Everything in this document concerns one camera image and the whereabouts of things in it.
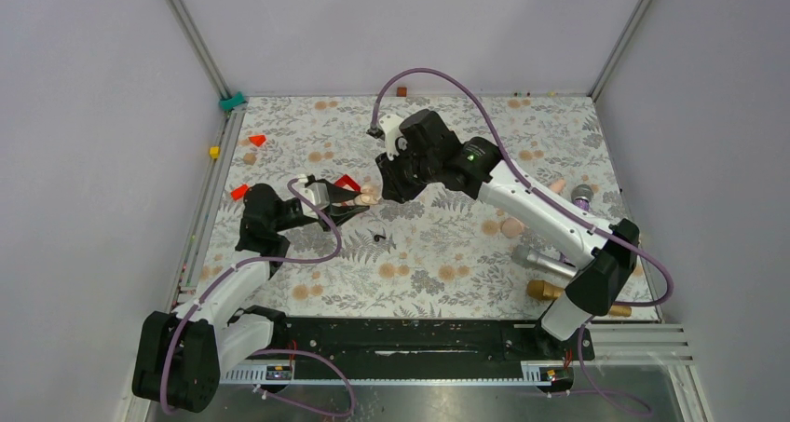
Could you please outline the beige earbud charging case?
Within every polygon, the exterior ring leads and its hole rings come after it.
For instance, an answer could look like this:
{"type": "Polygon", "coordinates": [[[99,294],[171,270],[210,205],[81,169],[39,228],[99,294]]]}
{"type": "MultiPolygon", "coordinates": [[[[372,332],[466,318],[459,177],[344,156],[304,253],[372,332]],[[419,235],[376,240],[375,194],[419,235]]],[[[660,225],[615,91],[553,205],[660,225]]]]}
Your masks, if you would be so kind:
{"type": "Polygon", "coordinates": [[[377,186],[373,184],[364,184],[361,187],[360,194],[353,199],[355,205],[372,207],[380,203],[380,194],[377,186]]]}

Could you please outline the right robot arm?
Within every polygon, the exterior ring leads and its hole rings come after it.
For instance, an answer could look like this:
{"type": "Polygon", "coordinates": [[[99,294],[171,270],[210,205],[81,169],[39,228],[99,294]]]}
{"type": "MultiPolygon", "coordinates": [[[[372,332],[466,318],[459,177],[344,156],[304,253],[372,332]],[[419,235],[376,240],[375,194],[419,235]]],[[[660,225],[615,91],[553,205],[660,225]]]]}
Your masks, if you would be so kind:
{"type": "Polygon", "coordinates": [[[494,206],[554,245],[577,269],[563,294],[539,318],[536,350],[556,359],[592,316],[604,316],[636,266],[638,227],[594,218],[530,178],[483,137],[461,142],[434,111],[379,117],[370,134],[385,144],[375,162],[382,196],[405,203],[429,184],[441,184],[494,206]]]}

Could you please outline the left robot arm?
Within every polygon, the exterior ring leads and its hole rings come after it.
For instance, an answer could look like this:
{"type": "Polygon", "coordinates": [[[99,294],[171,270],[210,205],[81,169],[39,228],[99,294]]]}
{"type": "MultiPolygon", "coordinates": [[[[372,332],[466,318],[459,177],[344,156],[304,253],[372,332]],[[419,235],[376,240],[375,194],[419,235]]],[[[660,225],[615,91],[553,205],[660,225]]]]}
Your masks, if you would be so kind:
{"type": "Polygon", "coordinates": [[[199,413],[221,378],[254,352],[276,358],[286,351],[289,334],[276,324],[276,314],[241,307],[292,262],[284,231],[318,224],[332,233],[335,248],[311,261],[323,263],[342,249],[340,225],[376,203],[369,194],[312,175],[290,180],[287,188],[292,195],[284,199],[268,184],[249,187],[229,267],[200,286],[191,300],[144,320],[131,380],[134,396],[159,402],[165,411],[199,413]]]}

